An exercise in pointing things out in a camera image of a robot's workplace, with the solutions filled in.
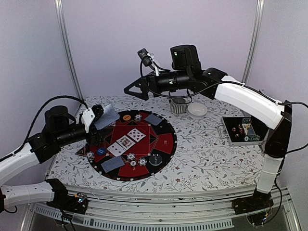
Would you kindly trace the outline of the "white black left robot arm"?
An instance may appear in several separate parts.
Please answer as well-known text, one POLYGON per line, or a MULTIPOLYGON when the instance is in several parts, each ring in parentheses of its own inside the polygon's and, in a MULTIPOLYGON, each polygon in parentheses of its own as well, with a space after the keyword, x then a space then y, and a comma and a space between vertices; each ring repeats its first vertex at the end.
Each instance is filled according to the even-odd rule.
MULTIPOLYGON (((86 140, 97 143, 100 135, 94 123, 104 114, 101 105, 86 107, 79 119, 69 114, 66 106, 58 105, 44 114, 45 125, 40 133, 29 134, 22 145, 0 159, 0 185, 22 171, 42 164, 58 154, 66 145, 86 140)), ((22 196, 1 188, 0 210, 18 204, 45 201, 47 205, 67 209, 79 201, 68 195, 68 190, 58 179, 49 179, 38 185, 27 185, 28 196, 22 196)))

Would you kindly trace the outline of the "orange big blind button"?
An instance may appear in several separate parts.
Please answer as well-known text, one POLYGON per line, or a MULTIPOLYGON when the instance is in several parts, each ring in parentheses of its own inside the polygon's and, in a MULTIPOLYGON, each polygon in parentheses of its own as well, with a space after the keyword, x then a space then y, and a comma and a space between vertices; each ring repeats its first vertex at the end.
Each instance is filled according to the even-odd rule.
POLYGON ((123 116, 123 120, 124 121, 129 121, 129 120, 131 120, 131 116, 130 115, 124 115, 123 116))

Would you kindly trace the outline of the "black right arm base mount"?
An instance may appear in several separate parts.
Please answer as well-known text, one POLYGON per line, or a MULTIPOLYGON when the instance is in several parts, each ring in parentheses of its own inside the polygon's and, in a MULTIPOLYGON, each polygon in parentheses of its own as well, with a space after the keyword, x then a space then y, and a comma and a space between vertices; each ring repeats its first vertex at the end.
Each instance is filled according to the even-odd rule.
POLYGON ((271 222, 279 213, 282 206, 282 191, 279 190, 280 200, 277 210, 273 212, 274 201, 271 193, 262 194, 258 191, 254 191, 252 196, 240 197, 232 200, 231 207, 236 215, 247 214, 250 212, 261 212, 248 215, 246 218, 248 222, 254 227, 264 226, 271 222))

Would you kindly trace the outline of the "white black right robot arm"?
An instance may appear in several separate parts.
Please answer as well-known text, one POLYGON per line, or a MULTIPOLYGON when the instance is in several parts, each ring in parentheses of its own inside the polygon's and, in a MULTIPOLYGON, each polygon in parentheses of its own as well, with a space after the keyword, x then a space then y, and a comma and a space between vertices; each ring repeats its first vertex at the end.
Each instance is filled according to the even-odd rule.
POLYGON ((267 208, 273 205, 270 191, 287 154, 292 127, 293 102, 280 102, 246 86, 216 68, 202 70, 194 45, 179 45, 170 49, 172 70, 159 67, 153 54, 146 49, 138 51, 140 66, 149 66, 153 72, 143 75, 124 88, 124 93, 148 100, 148 93, 165 97, 164 92, 187 89, 231 104, 258 119, 269 128, 264 148, 264 163, 253 195, 237 198, 231 205, 237 214, 267 208))

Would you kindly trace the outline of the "king of diamonds card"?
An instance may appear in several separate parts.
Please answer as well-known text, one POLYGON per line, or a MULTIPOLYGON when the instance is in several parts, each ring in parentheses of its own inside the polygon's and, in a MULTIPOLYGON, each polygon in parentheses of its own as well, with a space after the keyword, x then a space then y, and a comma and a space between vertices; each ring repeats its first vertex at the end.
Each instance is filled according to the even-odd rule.
POLYGON ((124 135, 123 137, 116 140, 118 144, 120 144, 124 149, 128 150, 133 145, 135 145, 135 142, 131 140, 128 136, 124 135))

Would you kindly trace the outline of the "blue small blind button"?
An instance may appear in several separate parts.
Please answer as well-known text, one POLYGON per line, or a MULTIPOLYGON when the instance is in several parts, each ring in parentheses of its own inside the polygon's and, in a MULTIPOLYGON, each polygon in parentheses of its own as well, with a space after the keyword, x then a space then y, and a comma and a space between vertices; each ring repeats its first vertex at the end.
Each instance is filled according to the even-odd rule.
POLYGON ((106 153, 106 149, 105 148, 99 148, 97 150, 97 155, 104 155, 106 153))

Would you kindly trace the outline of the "blue playing card deck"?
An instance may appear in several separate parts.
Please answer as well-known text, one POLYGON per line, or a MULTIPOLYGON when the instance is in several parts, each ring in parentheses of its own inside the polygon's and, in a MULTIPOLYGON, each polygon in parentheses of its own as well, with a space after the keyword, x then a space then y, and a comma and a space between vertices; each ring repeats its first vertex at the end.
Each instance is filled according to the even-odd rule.
POLYGON ((97 130, 104 129, 112 124, 114 124, 120 118, 119 113, 111 104, 107 104, 103 107, 103 115, 94 122, 97 130))

